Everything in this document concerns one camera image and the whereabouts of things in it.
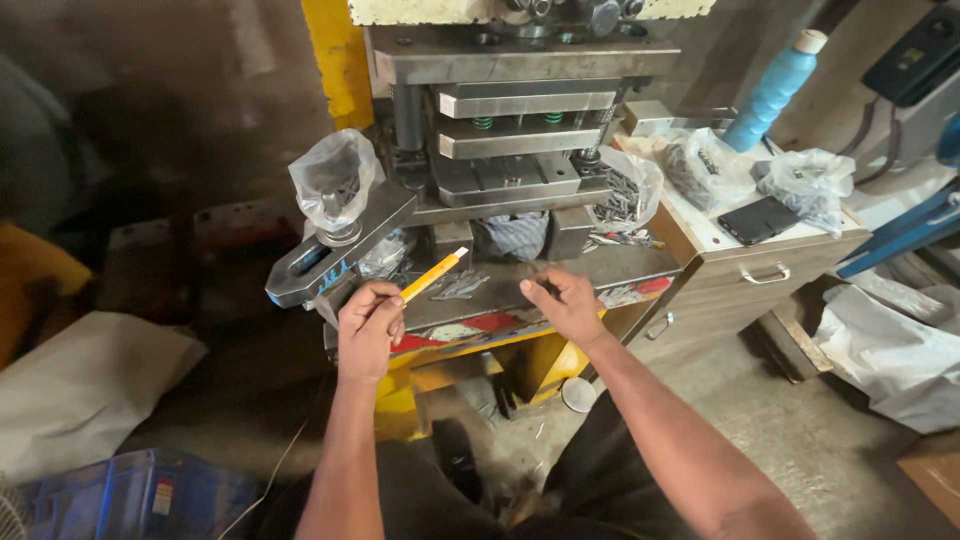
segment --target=label sticker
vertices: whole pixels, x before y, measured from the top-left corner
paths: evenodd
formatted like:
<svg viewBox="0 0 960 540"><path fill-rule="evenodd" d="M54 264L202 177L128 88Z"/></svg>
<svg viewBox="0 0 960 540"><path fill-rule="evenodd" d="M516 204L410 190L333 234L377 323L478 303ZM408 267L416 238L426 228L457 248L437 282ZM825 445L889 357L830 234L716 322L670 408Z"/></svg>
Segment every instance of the label sticker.
<svg viewBox="0 0 960 540"><path fill-rule="evenodd" d="M154 513L166 516L170 514L170 501L174 498L174 483L170 479L156 481L154 495Z"/></svg>

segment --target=smartphone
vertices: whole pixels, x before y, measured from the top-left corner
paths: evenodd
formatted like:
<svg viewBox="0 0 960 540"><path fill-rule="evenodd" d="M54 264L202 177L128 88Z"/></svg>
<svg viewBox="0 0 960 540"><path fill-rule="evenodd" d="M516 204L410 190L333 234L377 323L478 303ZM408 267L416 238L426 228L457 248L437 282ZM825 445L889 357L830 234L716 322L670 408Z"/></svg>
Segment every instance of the smartphone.
<svg viewBox="0 0 960 540"><path fill-rule="evenodd" d="M753 246L800 223L800 216L773 197L764 197L717 218L741 244Z"/></svg>

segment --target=wooden cabinet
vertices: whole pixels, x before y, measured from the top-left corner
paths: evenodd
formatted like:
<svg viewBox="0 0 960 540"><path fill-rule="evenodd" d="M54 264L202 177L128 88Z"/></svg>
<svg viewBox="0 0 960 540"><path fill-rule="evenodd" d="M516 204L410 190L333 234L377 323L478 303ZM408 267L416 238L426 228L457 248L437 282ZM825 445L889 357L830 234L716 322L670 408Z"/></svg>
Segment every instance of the wooden cabinet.
<svg viewBox="0 0 960 540"><path fill-rule="evenodd" d="M848 214L840 238L798 225L748 248L672 185L664 191L650 227L684 270L642 315L624 309L605 317L621 341L635 340L632 349L644 362L686 356L728 339L870 236Z"/></svg>

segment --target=dark trousers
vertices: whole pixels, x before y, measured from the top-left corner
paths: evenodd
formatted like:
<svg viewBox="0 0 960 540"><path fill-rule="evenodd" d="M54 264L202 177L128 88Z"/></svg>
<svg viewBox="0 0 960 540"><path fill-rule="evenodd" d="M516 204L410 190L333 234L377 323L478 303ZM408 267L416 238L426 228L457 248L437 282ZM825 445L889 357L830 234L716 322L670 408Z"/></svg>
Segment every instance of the dark trousers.
<svg viewBox="0 0 960 540"><path fill-rule="evenodd" d="M506 536L491 514L468 501L435 464L404 443L377 444L376 467L387 540L500 540ZM293 537L310 479L299 480L283 493L258 538ZM557 519L615 529L643 540L696 538L650 475L608 392L600 396L570 439L550 471L543 493L560 501ZM546 525L550 519L536 521ZM517 529L539 526L531 522ZM535 530L526 532L524 537L537 536Z"/></svg>

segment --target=blue plastic crate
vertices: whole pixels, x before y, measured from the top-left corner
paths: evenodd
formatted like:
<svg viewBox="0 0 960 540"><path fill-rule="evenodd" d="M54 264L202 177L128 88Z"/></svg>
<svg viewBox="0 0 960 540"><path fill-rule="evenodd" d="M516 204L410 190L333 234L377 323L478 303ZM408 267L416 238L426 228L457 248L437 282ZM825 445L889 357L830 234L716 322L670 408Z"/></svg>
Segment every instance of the blue plastic crate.
<svg viewBox="0 0 960 540"><path fill-rule="evenodd" d="M215 539L257 497L256 480L154 448L20 486L32 540ZM250 516L227 538L242 538Z"/></svg>

